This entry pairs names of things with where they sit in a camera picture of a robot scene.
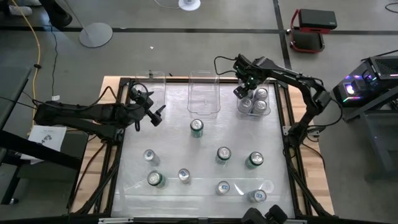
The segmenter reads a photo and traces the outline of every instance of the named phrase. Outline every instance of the transparent container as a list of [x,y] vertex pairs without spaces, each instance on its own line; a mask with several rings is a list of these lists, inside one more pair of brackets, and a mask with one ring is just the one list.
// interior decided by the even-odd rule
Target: transparent container
[[197,115],[217,114],[220,105],[220,80],[210,71],[192,71],[188,85],[188,110]]
[[261,117],[269,115],[271,109],[269,106],[269,81],[258,85],[258,87],[250,91],[248,96],[238,99],[236,103],[238,113],[240,115]]
[[[166,75],[164,72],[138,72],[136,74],[136,81],[145,85],[149,92],[153,92],[150,96],[151,100],[154,102],[151,110],[155,112],[161,106],[165,105],[166,102]],[[145,93],[145,88],[141,85],[134,86],[137,90]]]

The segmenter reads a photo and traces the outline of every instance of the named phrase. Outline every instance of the red device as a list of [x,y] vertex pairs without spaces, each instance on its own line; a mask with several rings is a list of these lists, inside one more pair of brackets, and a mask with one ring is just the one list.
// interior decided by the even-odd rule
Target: red device
[[[299,26],[295,27],[294,20],[297,16]],[[333,11],[296,9],[290,22],[290,29],[286,31],[286,34],[290,35],[290,48],[298,52],[319,53],[325,48],[322,34],[328,34],[336,27]]]

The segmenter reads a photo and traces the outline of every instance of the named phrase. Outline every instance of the wooden board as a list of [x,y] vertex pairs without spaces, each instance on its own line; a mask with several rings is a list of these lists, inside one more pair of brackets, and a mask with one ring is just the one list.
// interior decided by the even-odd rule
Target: wooden board
[[[104,77],[100,93],[102,93],[107,86],[110,86],[114,90],[114,92],[117,93],[120,78],[122,78],[122,77]],[[167,77],[167,78],[174,79],[174,78],[187,78],[187,77]],[[303,102],[301,92],[297,88],[289,87],[289,93],[290,93],[290,99],[292,102],[294,118],[296,121],[298,121],[303,116],[303,114],[305,112],[305,104]],[[284,99],[283,92],[281,92],[281,98],[282,98],[282,107],[284,109],[285,121],[288,121],[289,119],[287,117],[287,107],[286,107],[286,102],[283,100]],[[99,103],[113,103],[113,102],[115,102],[115,99],[110,91],[107,91],[105,93],[104,97],[102,98],[102,100],[99,101]],[[304,141],[304,143],[319,152],[318,143],[311,142],[307,139]],[[80,179],[81,173],[84,171],[88,161],[93,156],[93,154],[101,147],[101,145],[102,144],[100,143],[100,140],[98,138],[96,138],[88,143],[86,152],[85,152],[85,156],[84,156],[84,160],[83,160],[83,164],[81,166],[79,179]],[[75,212],[78,209],[80,209],[81,206],[89,199],[89,197],[91,196],[91,194],[97,187],[98,182],[100,181],[102,163],[104,160],[104,152],[105,152],[105,149],[103,149],[98,154],[97,158],[94,159],[93,163],[88,168],[88,172],[84,176],[84,178],[81,182],[81,185],[78,189],[76,199],[72,206],[72,212]],[[114,152],[115,152],[115,148],[113,149],[113,153],[111,156],[111,162],[110,162],[109,166],[111,166],[111,164],[113,162]],[[307,178],[308,188],[311,190],[312,194],[314,194],[314,196],[317,198],[317,200],[323,205],[323,207],[326,211],[328,211],[330,213],[334,213],[333,206],[331,204],[328,183],[326,181],[325,170],[323,169],[322,160],[320,159],[318,154],[312,152],[310,149],[308,149],[304,146],[301,147],[301,154],[302,154],[302,159],[303,159],[305,176]],[[304,211],[305,209],[304,209],[303,196],[302,196],[301,190],[299,189],[298,186],[297,186],[297,189],[298,189],[297,192],[298,192],[300,209],[302,211]],[[108,198],[108,190],[109,190],[109,184],[108,184],[107,188],[105,188],[105,190],[104,190],[103,203],[101,204],[101,211],[103,211],[104,206],[106,205],[106,200]]]

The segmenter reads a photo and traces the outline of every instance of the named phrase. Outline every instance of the gray floor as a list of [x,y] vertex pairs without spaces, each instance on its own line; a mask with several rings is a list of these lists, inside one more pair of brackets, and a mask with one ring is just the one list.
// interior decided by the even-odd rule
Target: gray floor
[[[202,0],[194,12],[164,9],[148,0],[71,0],[72,7],[85,24],[106,22],[113,27],[132,28],[215,28],[276,29],[271,0]],[[175,6],[177,1],[159,0]],[[279,0],[284,28],[296,8],[334,10],[338,30],[397,30],[398,14],[384,9],[394,1],[372,0]],[[47,26],[48,17],[40,8],[30,18],[34,26]],[[0,18],[0,26],[25,26],[22,19]],[[78,26],[76,20],[71,24]],[[36,81],[37,97],[51,97],[51,71],[55,42],[50,32],[38,32],[42,66]],[[98,49],[80,45],[78,33],[56,32],[58,62],[55,71],[55,94],[66,103],[88,104],[99,94],[105,75],[134,75],[144,70],[160,70],[173,75],[188,75],[191,70],[212,70],[217,55],[250,59],[265,55],[283,65],[277,34],[185,34],[185,33],[115,33],[111,41]],[[304,74],[322,78],[331,90],[359,65],[364,57],[397,48],[397,35],[326,35],[326,49],[316,55],[299,54],[289,49],[292,67]],[[37,51],[34,38],[26,31],[0,31],[0,65],[32,66]],[[220,70],[229,69],[220,62]],[[26,92],[32,92],[32,79]],[[21,102],[29,103],[24,95]],[[338,108],[330,104],[315,119],[318,124],[333,121]],[[17,106],[6,130],[26,136],[31,110]],[[398,183],[367,183],[363,176],[377,169],[361,123],[344,122],[322,133],[320,147],[326,162],[326,175],[335,212],[343,218],[398,223]],[[1,178],[10,176],[10,167],[1,166]],[[4,188],[0,185],[0,194]],[[23,188],[18,194],[26,194]],[[63,210],[54,211],[54,215]],[[7,213],[10,218],[17,216]]]

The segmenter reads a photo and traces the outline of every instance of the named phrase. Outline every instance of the purple light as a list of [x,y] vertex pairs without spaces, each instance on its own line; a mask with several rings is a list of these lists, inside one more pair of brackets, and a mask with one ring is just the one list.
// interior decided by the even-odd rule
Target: purple light
[[347,93],[349,93],[349,94],[355,94],[355,91],[354,91],[354,89],[353,89],[353,86],[351,86],[351,85],[346,85],[346,90],[347,90]]

